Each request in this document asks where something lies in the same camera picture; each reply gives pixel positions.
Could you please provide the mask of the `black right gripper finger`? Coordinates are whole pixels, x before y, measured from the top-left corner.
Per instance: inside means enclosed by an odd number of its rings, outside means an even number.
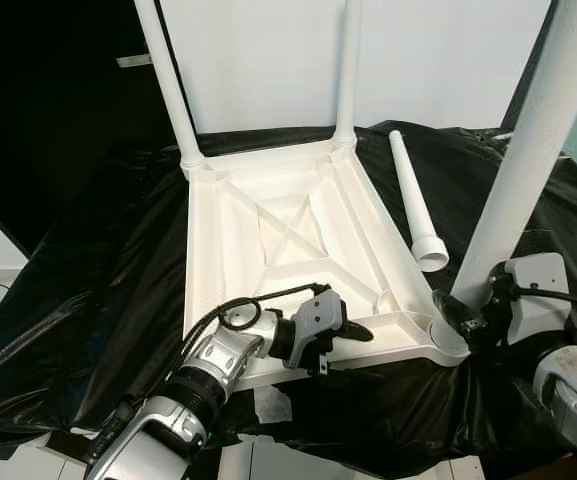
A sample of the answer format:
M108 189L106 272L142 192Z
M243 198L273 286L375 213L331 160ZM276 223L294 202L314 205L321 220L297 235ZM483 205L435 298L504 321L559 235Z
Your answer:
M431 292L436 308L452 332L463 338L472 338L480 329L480 316L448 291Z

